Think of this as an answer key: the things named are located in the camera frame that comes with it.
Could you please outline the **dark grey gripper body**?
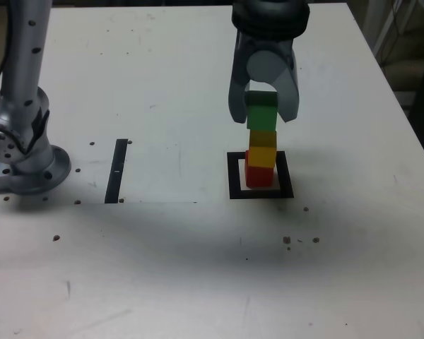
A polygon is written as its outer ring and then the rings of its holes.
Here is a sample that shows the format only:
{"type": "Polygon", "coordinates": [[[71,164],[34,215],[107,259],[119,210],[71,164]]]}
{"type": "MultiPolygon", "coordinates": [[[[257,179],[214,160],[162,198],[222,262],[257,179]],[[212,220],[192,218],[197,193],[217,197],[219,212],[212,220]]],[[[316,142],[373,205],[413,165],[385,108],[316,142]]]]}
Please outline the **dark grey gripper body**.
{"type": "Polygon", "coordinates": [[[293,66],[293,40],[262,40],[239,34],[239,53],[244,60],[247,60],[253,53],[264,50],[273,52],[286,61],[289,66],[293,66]]]}

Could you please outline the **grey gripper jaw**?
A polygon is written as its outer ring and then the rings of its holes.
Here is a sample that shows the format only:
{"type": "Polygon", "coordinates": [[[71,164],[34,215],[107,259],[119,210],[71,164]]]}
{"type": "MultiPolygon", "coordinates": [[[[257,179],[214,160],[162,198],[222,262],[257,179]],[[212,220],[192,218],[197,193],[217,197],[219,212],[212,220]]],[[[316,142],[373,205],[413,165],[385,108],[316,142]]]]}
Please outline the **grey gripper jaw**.
{"type": "Polygon", "coordinates": [[[247,119],[245,88],[249,82],[247,72],[248,54],[246,41],[241,32],[237,33],[235,51],[228,91],[228,107],[234,122],[243,124],[247,119]]]}
{"type": "Polygon", "coordinates": [[[294,52],[280,56],[269,50],[259,50],[249,58],[247,72],[251,81],[271,85],[275,90],[271,93],[247,91],[247,104],[276,103],[285,123],[297,118],[300,95],[294,52]]]}

